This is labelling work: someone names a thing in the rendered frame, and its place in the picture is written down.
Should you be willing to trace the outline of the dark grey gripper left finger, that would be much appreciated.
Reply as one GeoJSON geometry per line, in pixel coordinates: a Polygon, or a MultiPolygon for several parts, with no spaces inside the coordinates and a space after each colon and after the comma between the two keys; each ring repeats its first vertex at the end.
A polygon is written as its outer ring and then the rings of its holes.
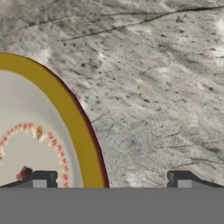
{"type": "Polygon", "coordinates": [[[0,185],[0,188],[57,188],[57,178],[56,171],[35,171],[21,180],[0,185]]]}

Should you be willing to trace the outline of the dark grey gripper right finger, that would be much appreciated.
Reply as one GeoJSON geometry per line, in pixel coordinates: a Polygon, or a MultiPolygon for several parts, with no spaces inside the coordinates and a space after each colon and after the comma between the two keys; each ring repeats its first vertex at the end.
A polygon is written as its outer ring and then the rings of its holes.
{"type": "Polygon", "coordinates": [[[191,171],[168,171],[167,172],[168,188],[194,188],[209,186],[214,188],[224,188],[224,185],[215,184],[201,179],[191,171]]]}

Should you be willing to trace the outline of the white bowl with yellow rim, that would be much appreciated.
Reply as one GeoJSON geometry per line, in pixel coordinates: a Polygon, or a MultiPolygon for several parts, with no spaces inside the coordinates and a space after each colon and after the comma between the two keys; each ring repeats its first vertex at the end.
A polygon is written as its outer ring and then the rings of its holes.
{"type": "Polygon", "coordinates": [[[94,129],[65,82],[0,52],[0,186],[35,171],[56,171],[58,188],[109,187],[94,129]]]}

